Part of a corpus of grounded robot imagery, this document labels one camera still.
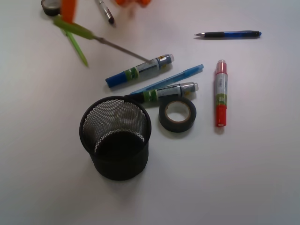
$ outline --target black pen grip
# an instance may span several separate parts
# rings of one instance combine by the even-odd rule
[[[209,32],[205,33],[206,38],[224,38],[224,32]]]

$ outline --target blue cap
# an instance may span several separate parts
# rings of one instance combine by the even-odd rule
[[[122,73],[119,73],[115,76],[111,76],[105,79],[105,81],[108,84],[108,87],[112,88],[116,85],[119,85],[121,83],[126,83],[127,82],[127,78],[125,75],[125,72],[123,71]]]

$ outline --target pen tip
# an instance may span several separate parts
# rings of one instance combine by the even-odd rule
[[[108,22],[109,22],[111,25],[113,25],[113,24],[114,24],[114,18],[113,18],[113,17],[110,18],[110,19],[108,20]]]

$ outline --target mesh pen holder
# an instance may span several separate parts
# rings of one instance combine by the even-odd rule
[[[97,171],[111,180],[128,180],[145,168],[151,121],[146,110],[121,96],[95,102],[80,122],[79,136]]]

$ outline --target roll of tape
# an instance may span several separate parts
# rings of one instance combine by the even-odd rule
[[[168,115],[170,110],[172,112],[184,112],[186,118],[182,121],[175,121]],[[195,105],[184,97],[166,98],[159,107],[159,121],[161,125],[168,131],[176,133],[189,130],[194,124],[196,115]]]
[[[41,4],[46,15],[60,14],[60,0],[42,0]]]

